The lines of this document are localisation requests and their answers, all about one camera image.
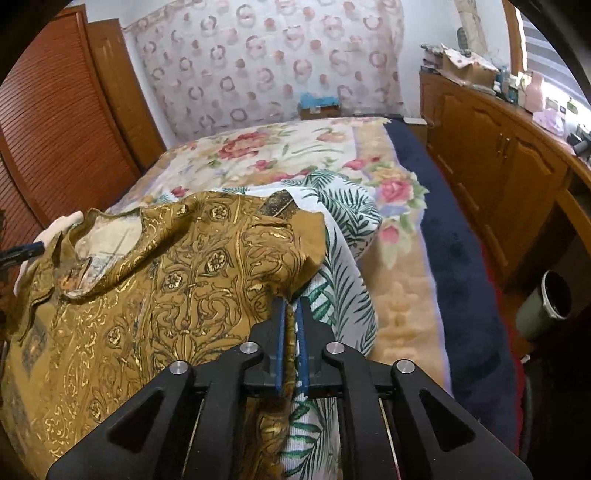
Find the brown gold patterned shirt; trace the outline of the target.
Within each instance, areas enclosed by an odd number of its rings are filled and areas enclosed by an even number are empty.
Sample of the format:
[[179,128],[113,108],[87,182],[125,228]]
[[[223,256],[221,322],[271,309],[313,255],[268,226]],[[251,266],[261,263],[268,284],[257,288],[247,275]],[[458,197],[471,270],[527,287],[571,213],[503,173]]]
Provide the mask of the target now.
[[170,363],[245,341],[324,259],[324,216],[286,191],[88,211],[25,273],[9,321],[1,421],[26,469],[44,477]]

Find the white palm leaf blanket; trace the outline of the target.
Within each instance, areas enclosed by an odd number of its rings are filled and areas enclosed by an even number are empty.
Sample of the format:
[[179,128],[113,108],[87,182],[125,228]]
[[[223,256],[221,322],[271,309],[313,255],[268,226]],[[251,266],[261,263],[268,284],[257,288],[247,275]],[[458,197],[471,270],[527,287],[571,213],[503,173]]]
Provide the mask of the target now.
[[[269,197],[287,190],[303,210],[325,217],[325,260],[305,287],[312,317],[328,324],[335,339],[370,353],[377,337],[377,314],[358,261],[375,240],[382,216],[370,193],[348,177],[315,170],[301,178],[266,185],[219,187],[219,192]],[[280,451],[285,479],[339,476],[337,400],[312,400],[297,382],[290,407],[290,430]]]

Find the navy blue bed cover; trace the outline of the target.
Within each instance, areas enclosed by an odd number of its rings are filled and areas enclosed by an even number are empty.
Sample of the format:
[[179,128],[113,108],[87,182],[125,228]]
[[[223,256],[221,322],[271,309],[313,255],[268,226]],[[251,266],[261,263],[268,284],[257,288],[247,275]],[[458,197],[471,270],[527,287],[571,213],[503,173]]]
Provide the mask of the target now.
[[402,166],[426,187],[420,232],[435,289],[444,388],[510,450],[519,450],[523,370],[510,348],[481,244],[444,175],[410,128],[386,130]]

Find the brown louvered wardrobe door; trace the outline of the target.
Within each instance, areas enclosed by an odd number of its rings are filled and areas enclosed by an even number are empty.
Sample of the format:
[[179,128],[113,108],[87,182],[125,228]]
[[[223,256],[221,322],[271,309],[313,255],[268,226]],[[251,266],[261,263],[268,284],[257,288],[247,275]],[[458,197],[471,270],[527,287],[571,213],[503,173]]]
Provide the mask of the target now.
[[64,8],[1,84],[2,247],[111,207],[164,150],[119,21]]

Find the grey cylindrical waste bin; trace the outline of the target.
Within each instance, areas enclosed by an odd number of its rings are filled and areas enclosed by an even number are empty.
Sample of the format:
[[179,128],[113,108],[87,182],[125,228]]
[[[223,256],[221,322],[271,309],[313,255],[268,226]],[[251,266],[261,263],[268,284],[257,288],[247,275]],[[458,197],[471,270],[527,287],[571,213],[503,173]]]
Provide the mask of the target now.
[[572,312],[572,293],[567,281],[557,272],[544,273],[538,287],[518,310],[516,328],[527,340],[533,340],[557,321]]

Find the floral rose bed blanket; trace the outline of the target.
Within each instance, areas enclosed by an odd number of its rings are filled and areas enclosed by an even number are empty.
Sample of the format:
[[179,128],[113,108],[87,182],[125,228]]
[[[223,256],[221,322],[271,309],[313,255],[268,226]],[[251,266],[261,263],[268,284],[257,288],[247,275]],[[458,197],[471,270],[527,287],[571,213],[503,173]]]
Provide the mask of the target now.
[[373,360],[415,361],[451,384],[421,223],[427,189],[405,168],[386,119],[290,121],[194,140],[163,153],[115,212],[220,190],[287,190],[325,217],[325,262],[307,289],[318,321]]

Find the wooden cabinet sideboard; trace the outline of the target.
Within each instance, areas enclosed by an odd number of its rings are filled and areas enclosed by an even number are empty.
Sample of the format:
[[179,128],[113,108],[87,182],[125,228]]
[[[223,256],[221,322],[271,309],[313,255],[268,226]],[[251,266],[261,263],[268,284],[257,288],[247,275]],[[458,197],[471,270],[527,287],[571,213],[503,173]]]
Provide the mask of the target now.
[[590,244],[590,169],[523,110],[420,75],[427,150],[504,287],[527,285],[573,238]]

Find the pink circle patterned curtain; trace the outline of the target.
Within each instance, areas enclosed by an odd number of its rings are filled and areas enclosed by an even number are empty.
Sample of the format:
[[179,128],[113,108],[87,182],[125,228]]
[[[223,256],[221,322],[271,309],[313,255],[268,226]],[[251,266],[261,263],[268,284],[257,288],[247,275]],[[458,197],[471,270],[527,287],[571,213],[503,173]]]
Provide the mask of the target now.
[[124,31],[181,142],[296,119],[306,97],[404,110],[399,1],[173,1]]

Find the cardboard box with blue cloth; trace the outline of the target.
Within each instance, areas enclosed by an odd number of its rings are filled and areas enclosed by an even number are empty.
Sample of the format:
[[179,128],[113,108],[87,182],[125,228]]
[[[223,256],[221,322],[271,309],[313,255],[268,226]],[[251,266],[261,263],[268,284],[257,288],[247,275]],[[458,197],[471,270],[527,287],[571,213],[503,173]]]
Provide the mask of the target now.
[[298,102],[298,114],[301,120],[335,118],[342,115],[341,102],[335,96],[317,96],[303,93]]

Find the spare black gripper on cabinet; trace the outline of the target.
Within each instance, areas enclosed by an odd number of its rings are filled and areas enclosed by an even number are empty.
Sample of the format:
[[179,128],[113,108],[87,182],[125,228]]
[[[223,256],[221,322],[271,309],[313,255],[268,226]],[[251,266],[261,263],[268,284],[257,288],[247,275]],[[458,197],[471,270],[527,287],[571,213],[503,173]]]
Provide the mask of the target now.
[[591,155],[591,136],[583,132],[580,140],[572,148],[577,157],[588,160]]

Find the pale pink plastic bag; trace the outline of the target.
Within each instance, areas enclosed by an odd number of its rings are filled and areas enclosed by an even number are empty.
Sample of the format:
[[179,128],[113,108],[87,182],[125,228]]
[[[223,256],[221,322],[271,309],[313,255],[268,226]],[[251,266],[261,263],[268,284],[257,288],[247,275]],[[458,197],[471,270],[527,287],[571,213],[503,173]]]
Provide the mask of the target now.
[[564,136],[564,120],[557,110],[547,108],[542,111],[534,112],[532,120],[535,124],[551,134],[560,138]]

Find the pink bottle on cabinet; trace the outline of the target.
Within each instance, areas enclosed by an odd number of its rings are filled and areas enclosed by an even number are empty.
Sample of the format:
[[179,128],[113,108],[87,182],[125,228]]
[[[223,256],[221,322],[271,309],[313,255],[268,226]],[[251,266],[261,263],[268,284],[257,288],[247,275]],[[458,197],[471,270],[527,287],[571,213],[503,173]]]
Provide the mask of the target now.
[[531,81],[525,90],[525,110],[531,114],[544,110],[545,100],[543,95],[544,77],[541,73],[532,71]]

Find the open cardboard box on cabinet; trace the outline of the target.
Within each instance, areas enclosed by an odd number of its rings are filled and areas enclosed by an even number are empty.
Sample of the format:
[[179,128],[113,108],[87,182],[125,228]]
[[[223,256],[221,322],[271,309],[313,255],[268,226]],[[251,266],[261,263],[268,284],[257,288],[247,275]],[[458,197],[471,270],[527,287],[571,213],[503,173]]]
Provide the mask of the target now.
[[442,45],[441,48],[443,55],[440,72],[442,74],[460,84],[493,87],[499,70],[492,62],[477,53],[471,52],[469,56],[466,56],[445,45]]

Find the striped window blind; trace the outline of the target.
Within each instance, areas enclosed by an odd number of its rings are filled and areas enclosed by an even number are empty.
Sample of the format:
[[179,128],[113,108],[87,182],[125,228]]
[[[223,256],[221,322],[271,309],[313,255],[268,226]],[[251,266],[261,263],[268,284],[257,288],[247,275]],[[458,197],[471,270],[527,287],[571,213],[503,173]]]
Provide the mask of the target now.
[[579,115],[589,111],[586,97],[560,55],[523,13],[520,16],[527,69],[543,76],[544,95],[561,107],[571,102]]

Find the cream tied window curtain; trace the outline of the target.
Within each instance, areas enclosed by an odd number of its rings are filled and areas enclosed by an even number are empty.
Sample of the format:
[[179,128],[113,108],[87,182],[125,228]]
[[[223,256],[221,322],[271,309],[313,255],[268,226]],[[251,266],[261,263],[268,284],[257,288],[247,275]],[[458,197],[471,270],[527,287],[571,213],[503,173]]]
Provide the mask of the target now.
[[454,3],[467,37],[469,49],[484,56],[488,52],[488,46],[476,1],[455,0]]

